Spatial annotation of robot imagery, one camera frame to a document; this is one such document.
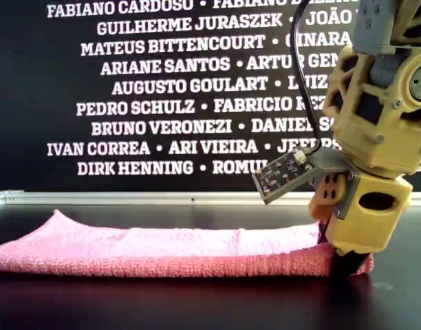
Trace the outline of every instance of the black table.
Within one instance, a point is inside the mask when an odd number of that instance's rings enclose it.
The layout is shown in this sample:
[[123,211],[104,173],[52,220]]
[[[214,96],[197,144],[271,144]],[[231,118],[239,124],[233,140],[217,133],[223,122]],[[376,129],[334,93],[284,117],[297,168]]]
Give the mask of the black table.
[[[58,208],[91,226],[279,228],[306,208],[2,206],[0,243]],[[119,279],[0,273],[0,329],[421,329],[421,208],[402,218],[371,276]]]

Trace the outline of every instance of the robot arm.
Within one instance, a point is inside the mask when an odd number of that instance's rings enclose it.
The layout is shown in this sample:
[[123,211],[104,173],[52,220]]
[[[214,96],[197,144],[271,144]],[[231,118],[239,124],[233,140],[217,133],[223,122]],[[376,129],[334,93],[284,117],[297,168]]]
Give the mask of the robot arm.
[[[308,5],[302,0],[294,37]],[[319,130],[300,65],[296,79],[316,138]],[[299,149],[253,174],[266,204],[310,182],[310,214],[319,241],[336,248],[336,273],[351,274],[383,251],[412,186],[402,176],[421,167],[421,0],[360,0],[353,46],[339,54],[323,108],[340,150]]]

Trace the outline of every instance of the bolt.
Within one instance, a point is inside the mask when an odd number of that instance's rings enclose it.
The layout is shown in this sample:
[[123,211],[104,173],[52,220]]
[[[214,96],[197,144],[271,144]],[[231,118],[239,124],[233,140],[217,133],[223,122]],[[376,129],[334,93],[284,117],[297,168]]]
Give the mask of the bolt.
[[378,134],[378,135],[376,135],[376,138],[374,139],[374,141],[377,144],[381,144],[381,143],[383,143],[383,141],[385,141],[385,137],[383,135]]
[[395,100],[393,106],[394,106],[395,109],[400,108],[402,106],[402,101],[400,99]]

